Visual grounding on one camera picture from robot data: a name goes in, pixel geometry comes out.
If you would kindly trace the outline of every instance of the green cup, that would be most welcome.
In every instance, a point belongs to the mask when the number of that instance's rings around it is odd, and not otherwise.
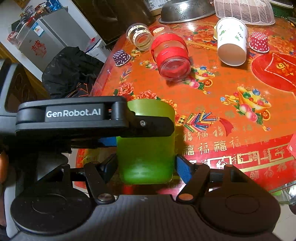
[[[136,115],[169,117],[175,122],[175,110],[155,99],[128,102]],[[172,179],[175,160],[175,132],[169,137],[117,137],[120,179],[125,184],[159,184]]]

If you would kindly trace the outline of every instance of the white wall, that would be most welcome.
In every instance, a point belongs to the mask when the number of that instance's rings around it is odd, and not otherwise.
[[[64,7],[68,6],[69,14],[74,18],[74,20],[90,38],[96,37],[98,35],[71,0],[59,1]],[[39,3],[42,2],[45,2],[45,0],[31,0],[28,6],[33,5],[33,7],[36,7]],[[21,8],[13,0],[4,0],[4,2],[0,4],[0,42],[22,65],[24,65],[33,75],[35,75],[41,81],[42,72],[7,40],[7,36],[10,33],[8,31],[9,25],[19,20],[20,14],[22,12],[23,10],[21,10]]]

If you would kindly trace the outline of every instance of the screw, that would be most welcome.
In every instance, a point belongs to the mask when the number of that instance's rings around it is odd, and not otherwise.
[[[109,193],[102,193],[98,196],[98,199],[100,201],[110,201],[112,199],[112,195]]]
[[[190,201],[193,199],[193,196],[189,193],[182,193],[181,195],[179,195],[179,199],[181,199],[182,201]]]
[[[141,120],[140,125],[144,127],[146,125],[146,122],[144,120]]]

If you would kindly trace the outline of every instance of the white plastic basket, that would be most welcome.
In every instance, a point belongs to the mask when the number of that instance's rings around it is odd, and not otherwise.
[[[275,23],[268,0],[214,0],[214,6],[218,18],[234,17],[252,25]]]

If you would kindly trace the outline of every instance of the white paper cup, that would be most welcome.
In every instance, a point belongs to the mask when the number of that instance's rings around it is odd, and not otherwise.
[[[221,61],[230,66],[242,65],[247,59],[247,26],[237,18],[227,17],[217,22],[216,31]]]

